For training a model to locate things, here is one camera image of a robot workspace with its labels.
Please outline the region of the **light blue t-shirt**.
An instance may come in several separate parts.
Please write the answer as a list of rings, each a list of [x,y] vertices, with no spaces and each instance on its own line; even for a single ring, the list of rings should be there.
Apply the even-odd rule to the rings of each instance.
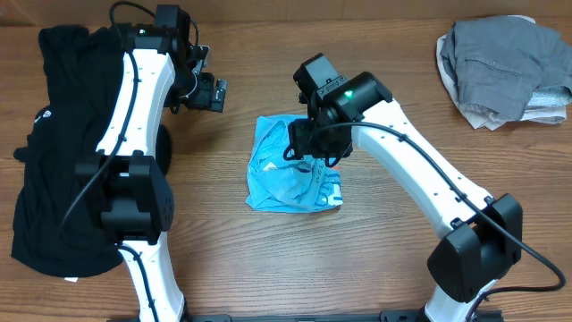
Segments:
[[[257,211],[311,213],[343,204],[339,172],[327,167],[323,159],[283,158],[290,143],[288,125],[297,119],[294,114],[257,118],[246,199]]]

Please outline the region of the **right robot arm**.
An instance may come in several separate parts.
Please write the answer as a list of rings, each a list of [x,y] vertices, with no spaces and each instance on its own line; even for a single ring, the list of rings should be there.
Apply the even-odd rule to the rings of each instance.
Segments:
[[[440,242],[427,260],[436,289],[417,321],[476,321],[486,291],[521,258],[523,210],[509,194],[494,198],[453,167],[412,125],[392,93],[369,72],[349,80],[323,54],[293,80],[307,118],[293,122],[287,160],[327,166],[361,148],[403,187]]]

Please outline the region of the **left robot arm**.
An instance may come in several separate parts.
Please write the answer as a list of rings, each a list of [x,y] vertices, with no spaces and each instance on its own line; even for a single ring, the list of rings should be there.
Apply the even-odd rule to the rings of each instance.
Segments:
[[[175,280],[168,248],[174,196],[166,173],[170,140],[164,109],[220,113],[227,82],[206,72],[208,46],[177,4],[160,4],[150,24],[118,24],[124,54],[113,115],[93,155],[75,168],[101,250],[122,256],[139,301],[138,321],[188,321],[185,296]]]

